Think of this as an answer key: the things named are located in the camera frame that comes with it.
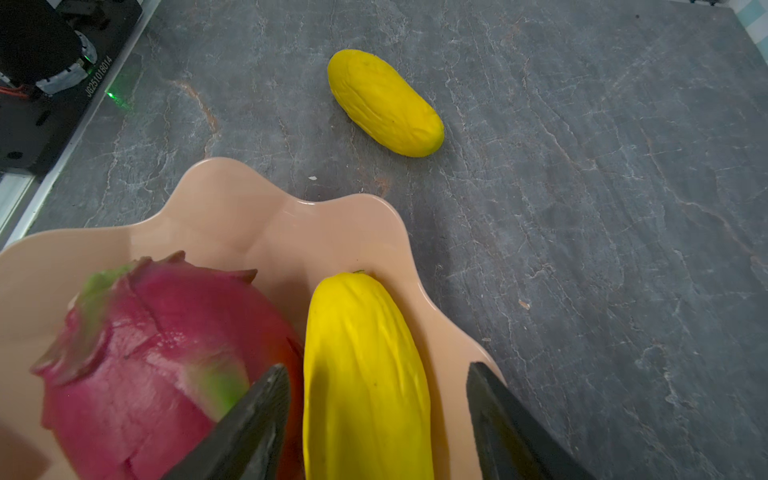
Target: teal tile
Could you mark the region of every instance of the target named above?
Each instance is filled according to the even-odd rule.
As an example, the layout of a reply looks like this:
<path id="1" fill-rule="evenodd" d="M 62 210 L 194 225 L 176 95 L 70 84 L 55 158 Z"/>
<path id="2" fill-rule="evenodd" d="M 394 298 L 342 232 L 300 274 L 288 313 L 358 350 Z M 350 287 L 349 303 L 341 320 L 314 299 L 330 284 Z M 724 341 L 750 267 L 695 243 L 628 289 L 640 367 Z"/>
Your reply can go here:
<path id="1" fill-rule="evenodd" d="M 749 27 L 752 22 L 760 18 L 760 16 L 766 12 L 766 9 L 760 4 L 760 0 L 752 0 L 746 4 L 746 7 L 741 9 L 741 12 L 736 14 L 739 18 L 741 25 Z"/>
<path id="2" fill-rule="evenodd" d="M 768 61 L 768 37 L 765 37 L 763 40 L 757 42 L 757 49 L 760 50 L 761 54 L 763 54 L 763 58 Z"/>

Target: yellow cucumber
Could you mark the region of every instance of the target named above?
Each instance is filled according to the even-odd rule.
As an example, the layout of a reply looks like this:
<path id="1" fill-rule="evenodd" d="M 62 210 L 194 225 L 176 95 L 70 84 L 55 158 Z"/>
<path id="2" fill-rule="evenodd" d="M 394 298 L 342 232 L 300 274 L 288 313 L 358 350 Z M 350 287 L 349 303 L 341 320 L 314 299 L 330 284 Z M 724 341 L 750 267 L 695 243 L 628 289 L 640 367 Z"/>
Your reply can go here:
<path id="1" fill-rule="evenodd" d="M 429 390 L 419 352 L 384 286 L 325 279 L 304 349 L 307 480 L 433 480 Z"/>
<path id="2" fill-rule="evenodd" d="M 360 50 L 339 51 L 328 63 L 328 82 L 349 117 L 395 153 L 426 157 L 442 145 L 440 117 L 381 58 Z"/>

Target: bowl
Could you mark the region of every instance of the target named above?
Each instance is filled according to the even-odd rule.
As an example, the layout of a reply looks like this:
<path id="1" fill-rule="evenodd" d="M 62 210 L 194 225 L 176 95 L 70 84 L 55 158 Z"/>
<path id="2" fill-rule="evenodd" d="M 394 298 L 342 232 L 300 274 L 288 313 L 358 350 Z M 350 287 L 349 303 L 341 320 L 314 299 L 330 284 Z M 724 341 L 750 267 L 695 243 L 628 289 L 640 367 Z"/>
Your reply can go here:
<path id="1" fill-rule="evenodd" d="M 397 212 L 366 194 L 299 200 L 230 158 L 193 166 L 146 221 L 37 233 L 0 253 L 0 478 L 77 478 L 40 426 L 42 381 L 28 368 L 54 339 L 91 273 L 176 250 L 186 250 L 198 266 L 258 268 L 254 285 L 302 335 L 320 280 L 343 271 L 371 273 L 401 309 L 424 362 L 435 478 L 482 478 L 465 382 L 471 362 L 501 374 L 427 296 Z"/>

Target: pink dragon fruit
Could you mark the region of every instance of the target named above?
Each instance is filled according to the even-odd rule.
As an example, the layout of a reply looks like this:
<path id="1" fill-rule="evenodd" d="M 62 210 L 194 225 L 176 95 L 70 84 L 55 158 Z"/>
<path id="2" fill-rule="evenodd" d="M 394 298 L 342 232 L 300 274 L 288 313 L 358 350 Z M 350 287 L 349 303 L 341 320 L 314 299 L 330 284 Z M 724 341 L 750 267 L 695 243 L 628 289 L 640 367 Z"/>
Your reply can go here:
<path id="1" fill-rule="evenodd" d="M 32 367 L 45 381 L 42 425 L 83 480 L 157 480 L 275 363 L 292 397 L 278 478 L 301 476 L 301 347 L 255 275 L 178 252 L 86 282 Z"/>

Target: fruit bowl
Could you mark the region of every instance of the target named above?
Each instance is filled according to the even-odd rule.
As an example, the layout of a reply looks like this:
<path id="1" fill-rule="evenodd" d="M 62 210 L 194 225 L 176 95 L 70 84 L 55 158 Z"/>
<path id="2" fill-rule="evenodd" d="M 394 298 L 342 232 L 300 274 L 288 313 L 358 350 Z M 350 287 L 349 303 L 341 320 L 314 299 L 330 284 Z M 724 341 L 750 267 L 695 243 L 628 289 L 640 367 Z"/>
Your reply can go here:
<path id="1" fill-rule="evenodd" d="M 28 368 L 54 339 L 91 273 L 177 250 L 186 250 L 198 266 L 258 268 L 254 285 L 301 335 L 320 280 L 343 271 L 371 273 L 401 309 L 424 362 L 435 478 L 482 477 L 465 382 L 471 362 L 501 375 L 487 352 L 427 296 L 392 206 L 366 194 L 306 202 L 245 164 L 211 158 L 193 166 L 148 220 L 37 233 L 0 253 L 0 478 L 77 478 L 40 426 L 42 381 Z"/>

